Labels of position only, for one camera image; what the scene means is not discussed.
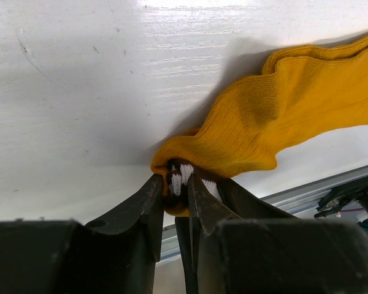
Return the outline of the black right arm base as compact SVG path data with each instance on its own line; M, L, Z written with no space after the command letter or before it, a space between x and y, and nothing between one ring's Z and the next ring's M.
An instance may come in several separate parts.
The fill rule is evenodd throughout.
M318 202L317 213L314 218L326 217L337 214L350 204L368 194L368 179L357 179L355 181L334 187Z

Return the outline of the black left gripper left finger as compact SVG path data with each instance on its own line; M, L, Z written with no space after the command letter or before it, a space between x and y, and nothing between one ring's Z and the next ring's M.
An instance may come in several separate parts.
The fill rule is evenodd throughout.
M163 178L82 225L0 222L0 293L151 293L163 232Z

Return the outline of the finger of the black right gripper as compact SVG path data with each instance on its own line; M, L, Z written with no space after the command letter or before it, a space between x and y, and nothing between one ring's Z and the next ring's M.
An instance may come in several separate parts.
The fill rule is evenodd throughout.
M223 204L244 219L294 218L293 215L257 198L232 179L218 182L217 189Z

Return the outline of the mustard yellow striped sock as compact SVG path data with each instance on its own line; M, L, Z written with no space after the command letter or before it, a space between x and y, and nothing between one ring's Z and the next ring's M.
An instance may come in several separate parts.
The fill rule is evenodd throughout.
M277 154L317 135L368 125L368 35L336 47L273 52L259 75L229 85L201 127L168 139L152 172L164 178L164 209L188 215L183 190L197 173L217 178L271 170Z

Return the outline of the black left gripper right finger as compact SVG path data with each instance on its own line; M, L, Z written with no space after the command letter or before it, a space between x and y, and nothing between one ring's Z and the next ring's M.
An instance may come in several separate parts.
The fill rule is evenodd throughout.
M368 236L347 221L244 219L198 175L175 220L187 293L368 293Z

